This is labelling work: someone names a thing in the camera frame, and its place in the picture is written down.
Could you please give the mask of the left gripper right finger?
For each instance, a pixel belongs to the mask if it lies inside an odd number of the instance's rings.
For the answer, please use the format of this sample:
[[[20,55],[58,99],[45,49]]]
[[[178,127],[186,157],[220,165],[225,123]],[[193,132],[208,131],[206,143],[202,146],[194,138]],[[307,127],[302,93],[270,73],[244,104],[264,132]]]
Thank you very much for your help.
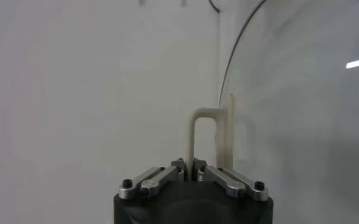
[[[209,166],[204,160],[194,159],[193,178],[198,181],[208,181],[222,187],[229,197],[249,197],[253,201],[267,201],[269,191],[262,181],[254,181],[239,172]]]

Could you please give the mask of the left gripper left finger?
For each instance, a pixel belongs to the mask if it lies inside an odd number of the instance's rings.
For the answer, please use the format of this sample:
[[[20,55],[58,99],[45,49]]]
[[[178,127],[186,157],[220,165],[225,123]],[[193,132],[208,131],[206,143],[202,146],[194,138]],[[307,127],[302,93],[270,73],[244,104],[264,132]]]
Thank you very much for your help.
[[[185,162],[182,158],[172,161],[168,167],[151,167],[133,179],[125,179],[118,190],[123,200],[155,197],[170,181],[185,180]]]

